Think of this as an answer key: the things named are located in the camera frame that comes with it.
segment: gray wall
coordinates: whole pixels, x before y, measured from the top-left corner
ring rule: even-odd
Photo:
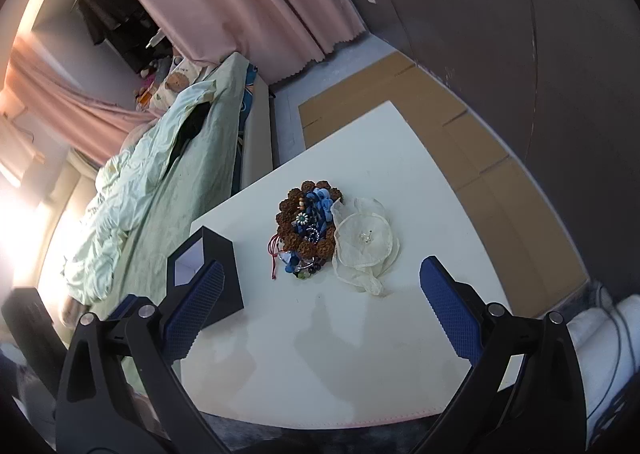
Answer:
[[[353,0],[542,186],[591,277],[640,291],[640,12],[633,0]]]

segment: crumpled blanket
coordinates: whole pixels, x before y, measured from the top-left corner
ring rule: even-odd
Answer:
[[[215,79],[191,85],[134,147],[112,157],[100,169],[97,194],[65,254],[63,276],[71,297],[90,305],[108,296],[127,236],[148,211],[178,130],[196,105],[213,102],[215,96]]]

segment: blue patterned fabric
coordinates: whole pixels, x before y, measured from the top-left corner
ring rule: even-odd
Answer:
[[[236,163],[234,165],[234,178],[231,183],[231,195],[237,194],[241,188],[242,174],[242,152],[244,151],[244,125],[251,112],[254,103],[255,77],[258,75],[258,68],[249,63],[246,69],[244,80],[244,96],[242,97],[242,107],[240,108],[240,119],[238,121],[238,145],[236,147]]]

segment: white fabric flower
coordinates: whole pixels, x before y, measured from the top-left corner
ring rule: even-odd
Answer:
[[[352,207],[336,201],[331,213],[335,224],[335,275],[367,293],[382,295],[378,277],[393,264],[400,249],[385,208],[375,199],[356,198]]]

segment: silver screw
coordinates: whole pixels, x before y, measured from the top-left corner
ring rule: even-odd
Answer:
[[[95,318],[95,316],[94,316],[93,313],[85,313],[84,315],[82,315],[80,317],[80,323],[83,326],[88,326],[89,324],[91,324],[91,322],[94,321],[94,318]]]
[[[488,307],[489,315],[493,315],[494,317],[501,317],[504,315],[504,306],[502,304],[498,304],[497,302],[492,302]]]
[[[562,324],[562,315],[557,311],[552,311],[549,313],[549,320],[554,324]]]
[[[145,304],[142,308],[138,310],[138,315],[140,315],[143,319],[149,318],[154,314],[156,308],[151,306],[151,304]]]

